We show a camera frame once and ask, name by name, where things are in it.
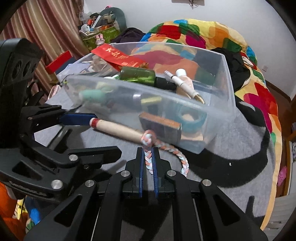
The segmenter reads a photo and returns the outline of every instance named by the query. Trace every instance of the colorful quilt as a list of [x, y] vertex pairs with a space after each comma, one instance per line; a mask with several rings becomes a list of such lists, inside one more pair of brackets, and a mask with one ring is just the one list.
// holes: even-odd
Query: colorful quilt
[[[266, 87], [262, 72], [257, 68], [255, 53], [236, 30], [218, 22], [195, 19], [182, 19], [159, 24], [152, 28], [141, 41], [178, 43], [208, 50], [223, 47], [234, 52], [240, 52], [242, 56], [247, 57], [253, 63], [254, 67], [246, 65], [251, 72], [250, 82], [237, 91], [235, 95], [261, 110], [274, 147], [273, 150], [269, 150], [274, 155], [275, 163], [273, 163], [271, 191], [267, 192], [270, 198], [266, 214], [261, 222], [261, 229], [264, 229], [271, 216], [275, 201], [277, 176], [281, 162], [282, 138], [277, 104]], [[135, 49], [132, 54], [146, 60], [150, 64], [149, 67], [156, 72], [163, 73], [164, 70], [173, 72], [181, 66], [186, 69], [188, 76], [193, 79], [198, 79], [198, 75], [202, 74], [203, 79], [205, 79], [204, 76], [206, 75], [206, 79], [212, 81], [211, 75], [208, 75], [206, 71], [197, 71], [197, 69], [201, 70], [201, 67], [192, 61], [196, 53], [190, 52], [188, 49], [182, 49], [177, 45], [174, 48], [166, 47], [166, 49], [161, 49], [159, 47], [157, 49], [157, 47], [153, 47], [153, 49], [149, 49], [149, 45], [147, 45], [146, 49], [143, 47]], [[163, 54], [153, 54], [154, 51], [163, 51]]]

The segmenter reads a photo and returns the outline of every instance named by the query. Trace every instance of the white wall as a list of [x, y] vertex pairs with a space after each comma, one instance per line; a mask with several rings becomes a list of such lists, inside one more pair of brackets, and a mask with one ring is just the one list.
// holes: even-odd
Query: white wall
[[265, 0], [85, 0], [92, 12], [107, 5], [123, 10], [127, 27], [143, 32], [176, 19], [217, 21], [237, 30], [254, 50], [264, 77], [291, 98], [296, 93], [296, 41], [277, 12]]
[[84, 11], [85, 13], [89, 13], [89, 12], [90, 12], [90, 11], [89, 11], [89, 6], [87, 5], [86, 2], [84, 3], [83, 11]]

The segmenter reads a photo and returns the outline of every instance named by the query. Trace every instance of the blue gripper pad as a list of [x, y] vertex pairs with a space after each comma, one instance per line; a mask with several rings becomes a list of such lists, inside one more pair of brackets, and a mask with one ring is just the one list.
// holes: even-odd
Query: blue gripper pad
[[155, 197], [158, 198], [158, 175], [157, 175], [157, 168], [156, 168], [156, 162], [155, 162], [155, 156], [154, 156], [154, 150], [151, 149], [152, 153], [152, 170], [153, 170], [153, 182], [154, 182], [154, 193]]
[[91, 118], [97, 118], [95, 114], [66, 112], [59, 121], [65, 126], [89, 126]]
[[143, 175], [144, 175], [144, 162], [145, 162], [145, 153], [142, 149], [141, 155], [141, 165], [140, 165], [140, 172], [139, 172], [139, 197], [142, 197], [143, 194]]

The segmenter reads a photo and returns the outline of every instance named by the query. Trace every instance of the green cylinder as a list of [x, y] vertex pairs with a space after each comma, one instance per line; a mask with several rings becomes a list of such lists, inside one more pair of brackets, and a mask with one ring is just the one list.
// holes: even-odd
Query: green cylinder
[[79, 98], [82, 101], [103, 103], [106, 100], [106, 93], [101, 90], [83, 90], [79, 92]]
[[135, 82], [149, 86], [154, 86], [155, 77], [155, 72], [151, 69], [123, 66], [120, 72], [120, 79], [123, 81]]

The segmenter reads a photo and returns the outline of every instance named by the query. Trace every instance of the pink slipper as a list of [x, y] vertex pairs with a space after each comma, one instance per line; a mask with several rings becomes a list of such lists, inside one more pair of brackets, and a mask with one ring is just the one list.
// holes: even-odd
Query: pink slipper
[[286, 179], [287, 177], [287, 167], [284, 166], [282, 167], [282, 169], [279, 171], [279, 175], [278, 175], [278, 183], [277, 186], [279, 187], [283, 181]]
[[50, 90], [50, 93], [48, 95], [47, 100], [49, 100], [50, 98], [52, 98], [60, 89], [61, 89], [61, 86], [60, 85], [55, 85], [54, 87], [52, 87], [52, 89]]

